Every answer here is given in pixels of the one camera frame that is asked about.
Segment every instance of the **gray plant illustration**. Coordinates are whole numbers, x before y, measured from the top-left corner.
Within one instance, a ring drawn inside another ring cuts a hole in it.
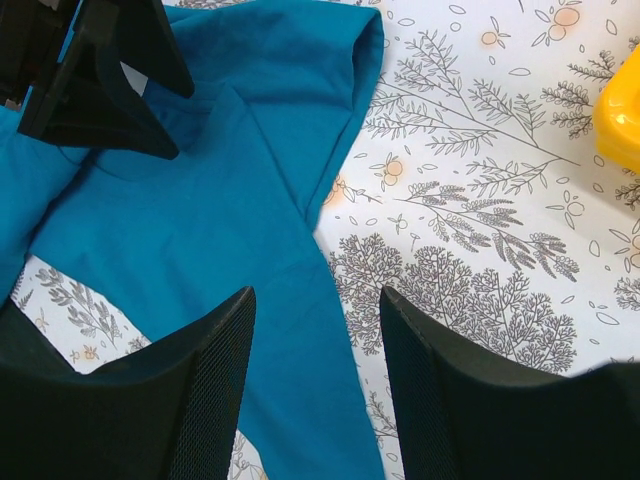
[[[640,311],[640,278],[621,278],[614,288],[614,293],[621,308]]]
[[[243,450],[245,445],[247,445],[247,438],[239,431],[236,431],[227,480],[238,480],[245,471],[250,472],[251,479],[267,480],[267,475],[262,467],[244,459]]]
[[[398,427],[395,420],[386,413],[384,402],[378,398],[378,392],[370,391],[367,397],[367,410],[373,422],[373,430],[378,439],[378,446],[384,447],[386,438],[398,438]]]
[[[470,252],[493,247],[504,262],[515,269],[540,265],[551,277],[562,275],[575,282],[578,264],[566,254],[566,244],[558,237],[536,232],[521,238],[508,229],[523,223],[510,208],[510,200],[499,198],[470,200],[465,187],[440,182],[409,185],[409,196],[400,201],[420,205],[431,212],[428,226],[440,240],[453,240]]]
[[[616,200],[623,201],[632,211],[640,206],[640,178],[629,185],[622,185],[616,189]]]
[[[573,319],[556,315],[548,295],[530,292],[529,279],[520,270],[506,279],[491,269],[473,273],[452,252],[435,246],[419,248],[413,261],[404,264],[398,250],[377,233],[342,239],[339,251],[330,254],[330,266],[352,344],[362,346],[365,355],[382,348],[382,285],[396,287],[449,328],[524,365],[564,372],[576,355]],[[375,400],[370,398],[372,411]]]
[[[27,304],[29,303],[29,300],[31,300],[31,296],[33,295],[33,289],[31,289],[29,293],[27,293],[26,295],[19,297],[18,294],[20,293],[20,287],[22,287],[23,281],[24,281],[24,270],[20,272],[20,276],[18,277],[18,280],[16,280],[16,283],[13,286],[13,290],[11,291],[10,298],[20,310],[24,311],[24,309],[27,307]]]
[[[553,373],[571,367],[573,319],[555,315],[548,295],[529,292],[522,272],[507,279],[492,269],[472,274],[441,247],[423,247],[415,260],[399,289],[421,310],[523,365]]]
[[[130,355],[143,348],[151,345],[151,342],[143,335],[139,335],[128,342],[129,348],[125,352],[125,355]]]
[[[558,86],[555,89],[543,88],[540,98],[560,105],[565,109],[563,112],[553,113],[551,125],[568,128],[570,139],[580,138],[580,136],[585,136],[593,130],[593,115],[584,111],[585,108],[593,108],[586,88],[565,80],[558,82]]]
[[[95,338],[100,332],[116,346],[115,339],[122,338],[116,319],[104,302],[94,301],[91,290],[74,281],[70,281],[71,288],[67,288],[64,277],[55,268],[41,268],[36,277],[43,287],[48,288],[52,302],[67,307],[67,318],[80,328],[80,333]]]
[[[400,252],[387,247],[379,234],[367,238],[351,235],[340,240],[341,253],[331,252],[329,265],[342,301],[348,305],[351,344],[365,355],[382,345],[378,301],[380,289],[394,284],[402,274]]]
[[[526,162],[510,161],[505,166],[500,166],[493,158],[474,160],[467,164],[467,175],[472,175],[476,170],[482,172],[479,178],[475,178],[468,184],[470,191],[477,192],[478,198],[485,196],[493,198],[498,192],[504,195],[518,195],[521,191],[533,193],[534,185],[540,184],[548,187],[547,177],[544,172],[549,165],[560,160],[553,158],[534,166]]]
[[[496,139],[505,137],[550,158],[539,165],[514,161],[508,167],[487,162],[469,164],[470,173],[477,169],[482,172],[474,181],[481,195],[493,188],[512,195],[532,193],[534,183],[546,185],[544,172],[552,163],[580,165],[538,144],[536,133],[547,121],[540,100],[527,93],[510,95],[485,79],[472,79],[470,88],[465,89],[446,35],[421,32],[420,37],[405,44],[411,56],[398,61],[391,72],[394,82],[387,81],[386,73],[380,76],[370,104],[363,129],[373,137],[396,139],[421,133],[430,136],[427,146],[435,155],[460,157],[477,156],[483,146],[493,147]],[[433,91],[443,93],[449,99],[447,104],[431,98]],[[520,128],[522,135],[513,134],[506,124]]]
[[[229,7],[248,0],[180,0],[177,4],[182,8],[196,8],[205,10],[215,10],[216,8]]]
[[[638,37],[629,39],[631,51],[637,46],[638,40]],[[558,82],[556,87],[542,89],[543,100],[563,109],[560,113],[554,112],[551,124],[568,129],[570,139],[580,138],[593,130],[593,103],[585,85],[595,83],[602,90],[621,64],[609,50],[601,50],[586,65],[568,64],[569,71],[582,80],[583,85],[564,80]]]

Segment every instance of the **yellow object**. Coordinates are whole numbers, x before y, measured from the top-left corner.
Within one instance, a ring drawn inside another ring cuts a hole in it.
[[[602,91],[593,113],[598,151],[640,173],[640,48]]]

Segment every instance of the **table surface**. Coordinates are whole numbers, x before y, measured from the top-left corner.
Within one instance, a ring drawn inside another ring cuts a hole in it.
[[[386,59],[316,238],[388,478],[403,479],[375,313],[383,284],[535,368],[575,375],[640,355],[640,175],[599,156],[592,131],[600,90],[640,43],[640,3],[351,3],[382,12]],[[148,344],[37,258],[12,298],[78,371]],[[229,477],[266,479],[241,434]]]

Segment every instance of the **gray branch drawing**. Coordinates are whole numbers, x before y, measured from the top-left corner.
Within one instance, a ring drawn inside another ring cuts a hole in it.
[[[508,207],[513,202],[496,198],[469,200],[465,190],[465,187],[440,185],[436,181],[415,183],[409,185],[407,198],[396,200],[428,209],[433,214],[428,226],[444,242],[453,240],[474,253],[493,246],[500,259],[517,270],[540,265],[553,278],[558,273],[576,281],[575,274],[580,269],[574,260],[564,256],[564,242],[543,232],[530,234],[529,239],[508,232],[512,225],[523,225],[514,217],[517,211]],[[477,231],[474,225],[491,236]]]
[[[469,99],[475,102],[472,110],[462,92],[461,74],[453,68],[457,57],[452,54],[452,45],[446,44],[446,36],[438,37],[437,31],[423,32],[420,35],[417,39],[405,42],[413,57],[399,61],[398,70],[393,72],[395,84],[387,82],[384,74],[380,77],[365,122],[365,129],[374,137],[390,135],[395,139],[419,131],[432,135],[438,133],[427,144],[436,154],[458,153],[464,156],[470,152],[477,155],[483,144],[493,146],[492,140],[500,135],[536,148],[554,161],[579,166],[578,163],[539,146],[535,132],[546,122],[542,103],[527,94],[517,94],[510,98],[494,83],[474,79],[473,88],[468,89]],[[463,108],[456,109],[425,96],[434,89],[457,99]],[[414,116],[409,122],[409,105],[414,110],[419,109],[428,114],[422,118]],[[476,113],[486,114],[486,121],[478,119]],[[449,120],[445,121],[445,114],[459,119],[461,124],[454,125]],[[516,136],[503,129],[501,125],[508,121],[515,122],[526,137]],[[578,119],[566,121],[579,122]]]
[[[68,320],[80,332],[95,338],[101,332],[116,348],[115,339],[122,338],[115,317],[104,302],[94,302],[91,290],[78,282],[70,282],[71,290],[64,283],[64,277],[54,268],[41,268],[36,274],[40,285],[49,289],[51,301],[60,307],[67,307]]]
[[[366,355],[382,349],[378,302],[381,286],[390,285],[449,328],[522,364],[562,372],[575,357],[573,320],[555,315],[548,295],[531,293],[520,270],[506,280],[494,270],[473,273],[452,252],[435,246],[418,249],[405,264],[377,233],[342,239],[330,254],[330,266],[352,343],[363,345]],[[374,413],[375,400],[369,402]],[[384,415],[379,416],[384,426]]]

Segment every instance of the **folded fabric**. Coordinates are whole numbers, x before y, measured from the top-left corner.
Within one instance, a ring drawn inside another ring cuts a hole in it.
[[[379,75],[379,13],[312,1],[168,13],[196,94],[149,84],[145,99],[177,159],[104,151],[76,174],[81,150],[17,138],[5,122],[0,294],[32,236],[31,253],[103,293],[151,340],[252,285],[239,426],[267,474],[382,479],[339,298],[312,237]]]

